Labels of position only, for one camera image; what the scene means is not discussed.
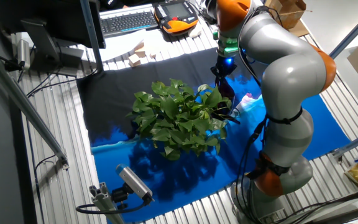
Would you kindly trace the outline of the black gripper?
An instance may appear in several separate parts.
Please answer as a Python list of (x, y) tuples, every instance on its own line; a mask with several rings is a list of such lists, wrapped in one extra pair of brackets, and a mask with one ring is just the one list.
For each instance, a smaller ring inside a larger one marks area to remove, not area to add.
[(236, 78), (231, 74), (237, 65), (235, 64), (234, 57), (222, 57), (218, 55), (215, 67), (211, 68), (211, 72), (215, 75), (215, 84), (220, 84), (221, 77), (226, 77), (230, 86), (236, 86)]

